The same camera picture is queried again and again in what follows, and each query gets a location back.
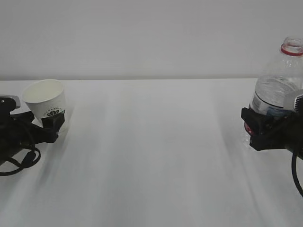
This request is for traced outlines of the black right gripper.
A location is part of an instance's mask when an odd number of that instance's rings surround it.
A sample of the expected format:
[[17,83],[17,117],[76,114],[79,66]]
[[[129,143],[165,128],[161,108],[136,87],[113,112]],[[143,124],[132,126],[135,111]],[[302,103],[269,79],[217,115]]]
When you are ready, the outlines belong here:
[[242,108],[244,129],[250,135],[250,146],[256,151],[287,149],[294,152],[303,142],[303,115],[291,113],[281,118],[262,115]]

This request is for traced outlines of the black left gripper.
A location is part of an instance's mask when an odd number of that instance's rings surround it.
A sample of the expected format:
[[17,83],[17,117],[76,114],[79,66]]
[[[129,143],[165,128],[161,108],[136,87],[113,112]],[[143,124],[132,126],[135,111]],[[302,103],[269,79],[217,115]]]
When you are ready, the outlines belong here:
[[[59,113],[42,118],[42,127],[35,125],[31,111],[10,114],[10,110],[0,108],[0,163],[10,162],[17,167],[31,167],[41,158],[41,152],[36,147],[39,143],[54,143],[65,117]],[[21,162],[13,158],[18,152],[28,149]]]

